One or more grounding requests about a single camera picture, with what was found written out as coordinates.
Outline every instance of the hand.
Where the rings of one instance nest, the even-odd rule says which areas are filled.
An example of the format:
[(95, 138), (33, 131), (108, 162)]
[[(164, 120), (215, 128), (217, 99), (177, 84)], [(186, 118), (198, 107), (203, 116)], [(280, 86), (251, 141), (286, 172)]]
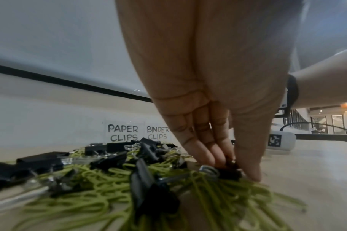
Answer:
[(185, 150), (216, 167), (236, 156), (260, 181), (301, 1), (117, 0), (117, 7), (134, 67)]

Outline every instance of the table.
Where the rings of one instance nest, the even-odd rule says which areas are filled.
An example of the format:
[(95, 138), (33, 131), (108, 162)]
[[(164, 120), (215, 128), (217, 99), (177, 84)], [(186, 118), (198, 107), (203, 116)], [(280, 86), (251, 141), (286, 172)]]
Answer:
[[(0, 161), (48, 151), (67, 151), (76, 147), (38, 147), (18, 151), (0, 149)], [(263, 183), (273, 191), (304, 200), (307, 213), (276, 207), (281, 217), (296, 231), (347, 230), (347, 142), (297, 140), (291, 152), (267, 150), (262, 162)], [(189, 196), (181, 198), (190, 214), (193, 230), (209, 230), (199, 203)], [(10, 230), (18, 221), (17, 210), (0, 214), (0, 231)], [(116, 230), (117, 225), (109, 230)], [(79, 229), (96, 230), (101, 224)], [(53, 224), (36, 226), (34, 230), (50, 230)]]

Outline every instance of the cable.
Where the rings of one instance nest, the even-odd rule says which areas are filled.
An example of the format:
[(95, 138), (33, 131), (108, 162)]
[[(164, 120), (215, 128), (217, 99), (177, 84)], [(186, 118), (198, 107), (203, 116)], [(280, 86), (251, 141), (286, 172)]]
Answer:
[(290, 126), (290, 125), (293, 125), (293, 124), (318, 124), (318, 125), (326, 125), (326, 126), (335, 127), (335, 128), (339, 128), (339, 129), (342, 129), (342, 130), (347, 131), (347, 128), (344, 128), (344, 127), (337, 127), (337, 126), (335, 126), (335, 125), (320, 124), (320, 123), (314, 123), (314, 122), (294, 122), (294, 123), (290, 123), (290, 124), (284, 125), (282, 128), (280, 128), (279, 131), (282, 132), (282, 131), (284, 130), (285, 127)]

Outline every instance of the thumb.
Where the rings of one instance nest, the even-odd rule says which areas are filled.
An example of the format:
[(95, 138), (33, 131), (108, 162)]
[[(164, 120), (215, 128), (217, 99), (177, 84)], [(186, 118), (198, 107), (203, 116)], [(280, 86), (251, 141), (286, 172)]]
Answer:
[(261, 181), (260, 162), (269, 139), (273, 118), (274, 113), (259, 114), (258, 110), (241, 115), (232, 113), (236, 163), (254, 181)]

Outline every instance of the forearm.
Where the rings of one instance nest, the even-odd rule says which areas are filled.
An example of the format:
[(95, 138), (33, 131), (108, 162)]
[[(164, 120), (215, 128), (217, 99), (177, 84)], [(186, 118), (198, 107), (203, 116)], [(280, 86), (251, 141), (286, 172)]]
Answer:
[(292, 73), (299, 97), (293, 108), (309, 108), (347, 102), (347, 51)]

